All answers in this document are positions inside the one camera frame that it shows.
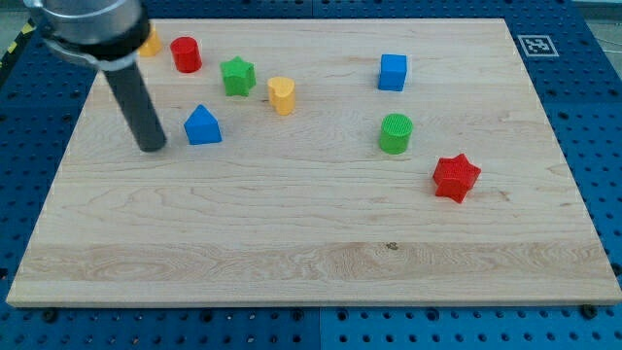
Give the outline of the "yellow block behind arm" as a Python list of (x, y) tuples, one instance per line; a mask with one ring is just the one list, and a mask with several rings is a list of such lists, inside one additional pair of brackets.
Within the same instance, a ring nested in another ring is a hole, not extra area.
[(159, 35), (156, 31), (156, 27), (152, 24), (150, 27), (150, 33), (147, 40), (138, 49), (138, 54), (141, 57), (152, 57), (157, 55), (162, 50), (162, 43)]

